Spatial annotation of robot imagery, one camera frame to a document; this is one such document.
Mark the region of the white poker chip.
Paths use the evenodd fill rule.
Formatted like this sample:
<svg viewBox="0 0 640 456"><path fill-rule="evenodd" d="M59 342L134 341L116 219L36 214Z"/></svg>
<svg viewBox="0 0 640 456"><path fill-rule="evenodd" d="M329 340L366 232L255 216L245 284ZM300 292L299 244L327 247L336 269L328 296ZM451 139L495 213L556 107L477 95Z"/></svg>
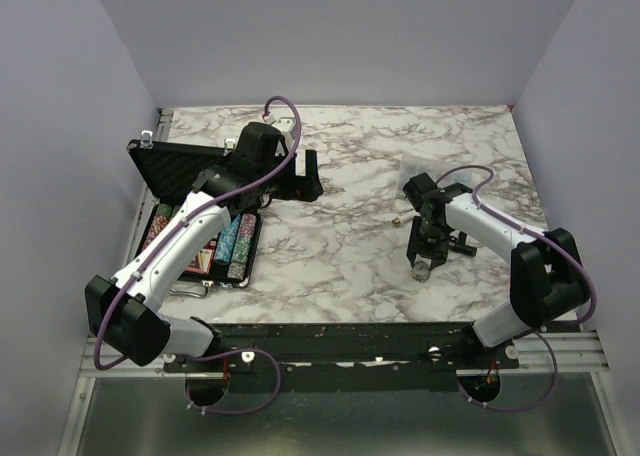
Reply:
<svg viewBox="0 0 640 456"><path fill-rule="evenodd" d="M430 264L426 261L416 261L411 268L411 277L418 282L424 283L431 276Z"/></svg>

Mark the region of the red playing card deck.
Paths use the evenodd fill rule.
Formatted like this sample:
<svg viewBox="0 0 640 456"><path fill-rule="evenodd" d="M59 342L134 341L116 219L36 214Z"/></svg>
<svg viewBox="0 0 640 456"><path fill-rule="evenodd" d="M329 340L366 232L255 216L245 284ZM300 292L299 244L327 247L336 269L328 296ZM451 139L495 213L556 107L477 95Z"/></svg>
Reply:
<svg viewBox="0 0 640 456"><path fill-rule="evenodd" d="M194 256L186 268L186 272L194 274L208 274L214 259L216 247L205 246Z"/></svg>

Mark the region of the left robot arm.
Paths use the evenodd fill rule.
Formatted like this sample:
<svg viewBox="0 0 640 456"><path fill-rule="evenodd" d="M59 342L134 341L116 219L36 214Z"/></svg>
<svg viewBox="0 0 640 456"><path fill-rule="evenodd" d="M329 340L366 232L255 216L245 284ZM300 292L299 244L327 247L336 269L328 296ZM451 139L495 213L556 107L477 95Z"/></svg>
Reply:
<svg viewBox="0 0 640 456"><path fill-rule="evenodd" d="M85 287L87 317L98 345L145 366L163 354L185 355L201 371L222 356L215 329L194 318L163 318L171 286L196 254L263 196L313 202L322 193L313 151L307 175L295 173L301 122L264 117L247 124L233 151L198 171L178 214L134 260L111 278L94 276Z"/></svg>

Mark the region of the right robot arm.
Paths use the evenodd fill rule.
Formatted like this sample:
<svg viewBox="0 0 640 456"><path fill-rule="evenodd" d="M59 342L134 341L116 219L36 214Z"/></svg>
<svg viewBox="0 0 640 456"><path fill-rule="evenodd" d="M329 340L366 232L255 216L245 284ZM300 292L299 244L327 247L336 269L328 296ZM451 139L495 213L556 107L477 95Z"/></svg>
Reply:
<svg viewBox="0 0 640 456"><path fill-rule="evenodd" d="M470 325L460 355L480 368L496 356L496 346L538 329L589 303L594 289L574 237L565 229L544 231L482 202L462 183L440 186L428 174L411 177L403 193L417 212L406 257L412 276L429 277L451 252L473 257L472 237L509 265L509 296Z"/></svg>

